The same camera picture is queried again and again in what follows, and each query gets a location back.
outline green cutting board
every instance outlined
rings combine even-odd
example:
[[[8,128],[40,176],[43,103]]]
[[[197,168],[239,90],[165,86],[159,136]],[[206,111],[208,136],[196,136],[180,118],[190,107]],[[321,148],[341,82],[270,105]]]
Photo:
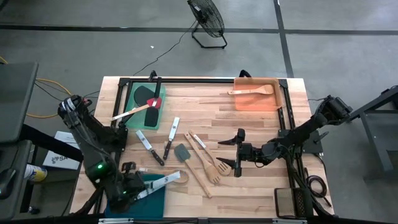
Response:
[[[139,107],[134,100],[134,93],[136,92],[137,88],[140,86],[144,86],[155,93],[156,83],[134,83],[131,89],[129,102],[127,103],[126,111],[132,110],[134,107]],[[142,110],[140,112],[135,113],[126,123],[128,128],[136,128],[136,129],[151,129],[151,130],[158,130],[160,119],[162,118],[162,111],[166,100],[166,88],[162,85],[160,87],[159,97],[162,99],[162,105],[159,108],[159,117],[157,119],[157,124],[154,127],[145,126],[145,115],[147,110]]]

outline gray silicone spatula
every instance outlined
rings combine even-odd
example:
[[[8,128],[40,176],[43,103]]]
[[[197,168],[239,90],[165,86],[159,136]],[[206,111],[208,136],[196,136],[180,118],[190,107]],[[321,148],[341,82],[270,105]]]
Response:
[[[190,161],[191,154],[188,152],[187,148],[183,144],[179,144],[178,146],[176,146],[174,148],[174,154],[180,162],[185,162],[187,164],[188,168],[191,170],[192,174],[195,176],[195,178],[198,180],[199,184],[201,185],[201,187],[207,194],[207,197],[211,198],[211,193],[210,193],[209,189],[207,188],[206,184],[200,178],[200,176],[196,172],[195,168],[191,164],[191,161]]]

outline butcher block tabletop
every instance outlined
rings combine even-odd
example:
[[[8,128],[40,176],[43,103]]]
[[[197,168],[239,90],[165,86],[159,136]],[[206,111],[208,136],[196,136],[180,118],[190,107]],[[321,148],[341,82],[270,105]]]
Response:
[[[95,118],[105,126],[111,124],[119,78],[104,77],[103,79]],[[287,83],[295,123],[296,126],[299,126],[311,117],[304,80],[288,78]],[[165,166],[161,167],[156,162],[137,138],[133,129],[129,130],[126,150],[122,153],[120,165],[123,162],[134,161],[138,167],[182,169],[188,172],[189,181],[187,183],[172,182],[167,185],[164,217],[276,217],[274,189],[289,188],[286,164],[283,159],[276,159],[263,168],[257,168],[252,162],[242,162],[242,177],[234,177],[232,171],[229,176],[223,176],[218,185],[214,185],[206,178],[199,157],[186,140],[184,133],[192,130],[216,157],[235,159],[236,146],[219,145],[217,142],[233,138],[238,128],[243,128],[246,130],[245,142],[251,142],[253,146],[261,147],[268,140],[277,137],[277,132],[280,129],[277,112],[235,110],[234,96],[227,94],[228,90],[233,89],[232,83],[163,83],[162,85],[166,88],[166,97],[159,129],[142,129],[142,132],[158,155],[162,157],[164,147],[169,140],[174,117],[180,118]],[[126,91],[123,91],[120,108],[123,108]],[[287,114],[284,98],[283,102],[284,114]],[[285,123],[289,128],[287,119],[285,119]],[[206,196],[187,165],[180,163],[175,157],[174,147],[181,143],[189,150],[191,162],[208,186],[212,198]],[[197,146],[202,154],[212,162],[203,148],[199,144]],[[327,184],[325,170],[319,158],[304,154],[302,160],[309,175],[318,175]],[[94,189],[82,166],[70,211],[79,210]],[[319,202],[328,212],[333,213],[333,208],[328,207],[324,200],[320,199]],[[105,204],[103,203],[101,210],[103,211],[104,208]]]

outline wooden spoon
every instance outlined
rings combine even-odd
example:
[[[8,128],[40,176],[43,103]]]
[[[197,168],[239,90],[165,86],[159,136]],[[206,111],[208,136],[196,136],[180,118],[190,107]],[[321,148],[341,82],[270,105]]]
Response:
[[[203,164],[203,167],[205,168],[207,178],[213,184],[218,184],[221,180],[221,176],[219,175],[216,167],[213,164],[209,163],[209,161],[206,160],[206,158],[203,156],[203,154],[198,149],[198,146],[196,145],[196,143],[191,138],[191,135],[189,135],[189,133],[184,133],[184,135],[185,135],[186,139],[188,140],[188,142],[191,144],[193,150],[195,150],[195,152],[198,154],[198,156],[201,160],[201,163]]]
[[[202,187],[202,189],[207,194],[208,198],[211,198],[210,189],[207,187],[205,182],[201,179],[198,172],[195,170],[195,167],[191,164],[191,154],[188,152],[187,148],[183,144],[179,144],[174,148],[175,157],[180,162],[185,162],[188,168],[191,170],[193,176],[197,179],[198,183]]]
[[[158,170],[158,169],[148,169],[148,168],[139,168],[138,170],[142,172],[148,172],[151,174],[163,174],[163,175],[170,175],[177,171],[180,171],[180,178],[173,182],[184,184],[189,180],[189,175],[184,170]]]
[[[270,95],[274,93],[274,88],[272,85],[263,85],[259,88],[253,90],[231,90],[228,91],[229,95],[247,94],[247,93],[260,93],[265,95]]]
[[[196,139],[199,142],[199,145],[201,145],[202,148],[204,148],[204,150],[209,154],[218,172],[221,175],[229,175],[231,173],[232,168],[229,165],[225,164],[224,162],[219,161],[192,130],[189,130],[188,132],[194,139]]]

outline fan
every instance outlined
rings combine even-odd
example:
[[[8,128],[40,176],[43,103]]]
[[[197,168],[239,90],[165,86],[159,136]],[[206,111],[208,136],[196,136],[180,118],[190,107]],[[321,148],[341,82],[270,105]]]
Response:
[[[195,41],[198,42],[201,48],[224,49],[227,46],[227,42],[224,38],[224,22],[214,3],[211,0],[188,0],[188,4],[193,12],[193,15],[198,21],[192,31],[192,38],[194,38]],[[225,45],[212,47],[203,46],[203,44],[201,44],[199,40],[193,35],[197,31],[199,24],[211,37],[222,37]]]

